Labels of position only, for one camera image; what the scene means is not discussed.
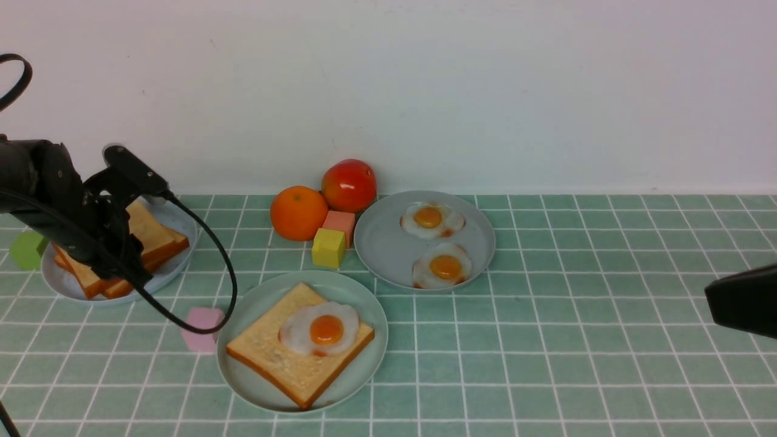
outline toast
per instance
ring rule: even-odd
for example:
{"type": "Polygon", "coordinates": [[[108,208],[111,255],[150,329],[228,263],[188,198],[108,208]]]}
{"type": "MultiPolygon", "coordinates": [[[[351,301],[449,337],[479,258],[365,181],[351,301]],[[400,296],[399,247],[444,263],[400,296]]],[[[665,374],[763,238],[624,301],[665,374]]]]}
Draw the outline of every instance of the toast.
{"type": "Polygon", "coordinates": [[[290,397],[302,410],[316,399],[375,338],[375,331],[359,322],[354,343],[346,351],[327,356],[300,355],[285,348],[278,332],[286,319],[303,306],[326,302],[304,283],[297,284],[269,311],[227,344],[227,354],[250,367],[290,397]]]}
{"type": "MultiPolygon", "coordinates": [[[[189,247],[189,239],[156,221],[142,203],[136,201],[127,207],[130,214],[130,233],[143,243],[141,259],[147,271],[154,273],[165,262],[189,247]]],[[[134,289],[127,281],[117,278],[111,281],[100,279],[92,269],[72,259],[67,252],[54,245],[57,255],[54,263],[69,271],[87,299],[103,294],[108,299],[128,295],[134,289]]]]}

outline red tomato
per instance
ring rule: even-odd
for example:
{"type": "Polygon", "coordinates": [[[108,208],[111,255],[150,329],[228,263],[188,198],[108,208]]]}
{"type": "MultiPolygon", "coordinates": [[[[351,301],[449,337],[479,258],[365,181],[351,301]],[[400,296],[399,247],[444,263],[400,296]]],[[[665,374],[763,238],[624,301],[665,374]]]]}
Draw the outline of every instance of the red tomato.
{"type": "Polygon", "coordinates": [[[340,161],[324,174],[321,194],[334,211],[361,212],[378,195],[375,172],[358,159],[340,161]]]}

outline gray plate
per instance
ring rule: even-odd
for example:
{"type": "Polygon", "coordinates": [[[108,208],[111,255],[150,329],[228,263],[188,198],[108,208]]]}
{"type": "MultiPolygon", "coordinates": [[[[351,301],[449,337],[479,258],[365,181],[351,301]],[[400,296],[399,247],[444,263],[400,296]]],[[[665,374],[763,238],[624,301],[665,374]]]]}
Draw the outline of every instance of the gray plate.
{"type": "MultiPolygon", "coordinates": [[[[154,293],[175,279],[189,263],[189,259],[194,252],[194,247],[197,245],[197,222],[172,203],[167,202],[163,205],[151,205],[144,198],[139,198],[138,201],[151,212],[157,221],[170,229],[182,233],[189,239],[189,247],[164,263],[154,273],[154,278],[146,284],[146,291],[154,293]]],[[[103,295],[98,295],[94,299],[88,300],[86,296],[84,296],[84,291],[81,289],[81,286],[78,285],[75,276],[69,271],[63,270],[57,266],[57,264],[54,263],[54,256],[56,256],[56,252],[51,244],[49,244],[46,246],[43,258],[41,259],[40,269],[43,271],[44,281],[46,281],[49,288],[65,299],[82,305],[114,306],[133,302],[142,299],[143,297],[140,293],[133,290],[130,294],[116,299],[107,299],[103,295]]]]}
{"type": "Polygon", "coordinates": [[[378,278],[392,285],[419,292],[449,291],[463,287],[483,273],[497,248],[491,223],[474,205],[437,191],[405,191],[375,202],[359,218],[354,230],[354,247],[361,262],[378,278]],[[464,215],[466,224],[450,238],[433,240],[411,236],[399,226],[399,218],[414,203],[437,202],[464,215]],[[461,284],[437,290],[413,287],[413,263],[432,246],[443,241],[464,247],[472,260],[472,275],[461,284]]]}
{"type": "Polygon", "coordinates": [[[305,414],[340,404],[366,384],[383,361],[389,342],[389,322],[381,304],[358,281],[332,271],[297,271],[262,282],[243,296],[235,306],[232,318],[218,334],[216,353],[224,381],[247,402],[277,413],[305,414]],[[375,338],[340,373],[307,411],[248,366],[227,355],[227,343],[240,335],[251,323],[275,305],[296,284],[304,282],[324,299],[351,305],[359,317],[375,330],[375,338]]]}

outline fried egg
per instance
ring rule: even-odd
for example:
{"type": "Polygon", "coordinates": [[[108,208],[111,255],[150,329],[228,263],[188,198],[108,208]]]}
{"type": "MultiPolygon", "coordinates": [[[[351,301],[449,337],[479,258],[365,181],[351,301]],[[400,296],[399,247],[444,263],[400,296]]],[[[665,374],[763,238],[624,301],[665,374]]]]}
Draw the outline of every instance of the fried egg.
{"type": "Polygon", "coordinates": [[[446,288],[461,284],[472,274],[472,261],[458,244],[440,243],[413,264],[413,287],[446,288]]]}
{"type": "Polygon", "coordinates": [[[421,239],[447,238],[464,227],[464,216],[445,205],[419,203],[410,205],[399,219],[405,232],[421,239]]]}
{"type": "Polygon", "coordinates": [[[303,306],[280,328],[278,340],[301,355],[336,355],[354,343],[359,323],[352,306],[337,302],[303,306]]]}

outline toy block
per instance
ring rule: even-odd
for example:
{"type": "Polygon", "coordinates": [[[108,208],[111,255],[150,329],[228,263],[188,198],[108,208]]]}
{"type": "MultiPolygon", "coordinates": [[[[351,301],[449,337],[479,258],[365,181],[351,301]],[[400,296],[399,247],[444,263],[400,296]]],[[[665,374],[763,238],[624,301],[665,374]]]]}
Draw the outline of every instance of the toy block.
{"type": "Polygon", "coordinates": [[[356,215],[353,212],[329,211],[321,227],[343,231],[345,233],[345,248],[350,249],[350,242],[354,238],[354,225],[356,225],[356,215]]]}
{"type": "MultiPolygon", "coordinates": [[[[224,319],[224,312],[219,308],[203,308],[195,307],[189,311],[189,316],[186,318],[186,322],[201,329],[208,329],[215,327],[224,319]]],[[[181,334],[183,335],[183,341],[186,342],[186,346],[192,352],[200,352],[203,354],[214,354],[216,352],[216,338],[218,333],[213,334],[195,334],[181,328],[181,334]]]]}
{"type": "Polygon", "coordinates": [[[35,270],[40,268],[40,260],[43,258],[48,240],[38,232],[22,232],[11,245],[11,258],[16,261],[22,270],[35,270]]]}
{"type": "Polygon", "coordinates": [[[335,229],[319,228],[313,238],[313,264],[339,268],[345,256],[345,233],[335,229]]]}

